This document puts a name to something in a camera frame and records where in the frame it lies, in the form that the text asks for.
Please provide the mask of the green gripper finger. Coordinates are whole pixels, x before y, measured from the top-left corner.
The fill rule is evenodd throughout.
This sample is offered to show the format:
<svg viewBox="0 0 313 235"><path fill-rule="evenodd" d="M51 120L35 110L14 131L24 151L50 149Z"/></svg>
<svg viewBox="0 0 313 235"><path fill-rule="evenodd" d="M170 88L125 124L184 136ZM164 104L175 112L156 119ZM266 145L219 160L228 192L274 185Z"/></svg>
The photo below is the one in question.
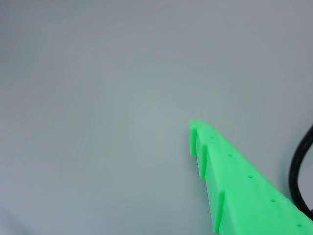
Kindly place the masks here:
<svg viewBox="0 0 313 235"><path fill-rule="evenodd" d="M189 122L190 154L220 235L311 235L313 222L213 126Z"/></svg>

